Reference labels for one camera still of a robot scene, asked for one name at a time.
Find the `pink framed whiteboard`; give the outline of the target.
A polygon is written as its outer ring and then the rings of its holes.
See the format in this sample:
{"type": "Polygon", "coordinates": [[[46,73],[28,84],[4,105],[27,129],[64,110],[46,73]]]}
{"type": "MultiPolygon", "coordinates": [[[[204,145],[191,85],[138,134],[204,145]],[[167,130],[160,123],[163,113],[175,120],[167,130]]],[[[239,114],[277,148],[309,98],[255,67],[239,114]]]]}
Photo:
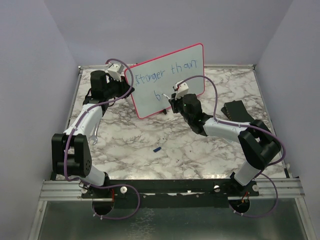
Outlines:
{"type": "Polygon", "coordinates": [[[124,71],[137,117],[144,119],[171,107],[174,85],[192,76],[204,76],[204,45],[194,45],[136,64],[124,71]]]}

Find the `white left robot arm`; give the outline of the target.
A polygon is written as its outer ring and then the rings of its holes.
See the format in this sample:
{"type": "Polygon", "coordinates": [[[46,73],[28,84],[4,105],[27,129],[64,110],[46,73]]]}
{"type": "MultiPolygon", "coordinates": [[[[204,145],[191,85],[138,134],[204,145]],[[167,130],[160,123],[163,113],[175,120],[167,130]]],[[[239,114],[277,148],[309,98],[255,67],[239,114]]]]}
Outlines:
{"type": "Polygon", "coordinates": [[[119,64],[111,65],[106,71],[91,72],[90,89],[79,116],[63,133],[52,136],[52,170],[55,174],[63,175],[68,181],[79,179],[92,185],[94,193],[101,198],[110,193],[109,176],[93,166],[89,142],[98,142],[100,122],[110,104],[127,98],[134,90],[126,82],[119,64]]]}

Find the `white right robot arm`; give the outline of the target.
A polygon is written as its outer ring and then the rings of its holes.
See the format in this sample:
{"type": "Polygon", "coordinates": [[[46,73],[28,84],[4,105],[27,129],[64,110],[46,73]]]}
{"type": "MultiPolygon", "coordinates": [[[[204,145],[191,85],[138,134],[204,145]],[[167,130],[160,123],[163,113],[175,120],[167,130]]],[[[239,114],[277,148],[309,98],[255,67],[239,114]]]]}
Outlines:
{"type": "Polygon", "coordinates": [[[219,137],[239,143],[245,156],[241,168],[231,175],[229,189],[240,196],[248,189],[251,180],[265,170],[274,157],[281,151],[280,142],[261,120],[251,123],[222,121],[202,110],[200,100],[195,94],[188,93],[176,99],[173,93],[168,99],[172,111],[181,114],[191,130],[205,137],[219,137]]]}

